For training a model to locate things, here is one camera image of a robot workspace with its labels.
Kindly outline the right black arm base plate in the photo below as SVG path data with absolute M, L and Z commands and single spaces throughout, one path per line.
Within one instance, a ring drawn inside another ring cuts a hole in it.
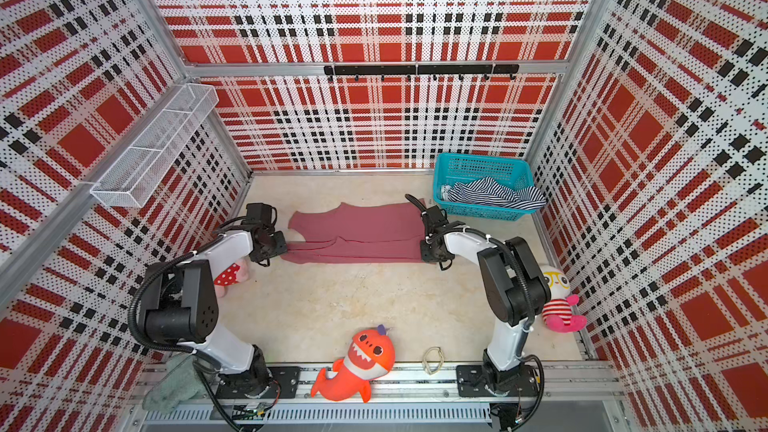
M 458 393 L 465 398 L 533 398 L 539 389 L 537 369 L 529 365 L 508 371 L 498 371 L 492 364 L 459 365 L 456 380 Z

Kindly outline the maroon tank top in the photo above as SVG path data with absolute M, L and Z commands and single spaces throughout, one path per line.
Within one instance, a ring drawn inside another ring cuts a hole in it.
M 420 263 L 425 237 L 420 211 L 409 202 L 373 207 L 342 203 L 321 213 L 296 212 L 288 227 L 304 240 L 291 242 L 282 259 L 297 264 Z

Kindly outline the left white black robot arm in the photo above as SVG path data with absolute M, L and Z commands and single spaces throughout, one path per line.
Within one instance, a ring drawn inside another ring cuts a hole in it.
M 140 345 L 190 355 L 237 396 L 259 396 L 274 383 L 263 352 L 219 322 L 216 280 L 235 279 L 249 265 L 267 267 L 287 245 L 277 209 L 250 203 L 243 216 L 216 230 L 196 250 L 147 268 L 128 308 L 127 325 Z

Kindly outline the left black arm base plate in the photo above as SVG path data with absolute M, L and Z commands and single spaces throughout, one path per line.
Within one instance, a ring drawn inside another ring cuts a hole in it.
M 218 399 L 292 399 L 296 396 L 301 368 L 270 366 L 265 372 L 222 374 L 215 392 Z

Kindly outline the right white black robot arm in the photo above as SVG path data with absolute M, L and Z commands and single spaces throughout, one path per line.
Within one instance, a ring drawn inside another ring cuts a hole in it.
M 502 241 L 460 221 L 450 222 L 439 206 L 427 207 L 410 194 L 405 198 L 418 209 L 424 226 L 422 261 L 443 271 L 458 257 L 475 264 L 495 316 L 480 370 L 457 371 L 460 394 L 503 397 L 529 384 L 542 391 L 544 374 L 538 360 L 524 352 L 551 292 L 528 243 L 519 237 Z

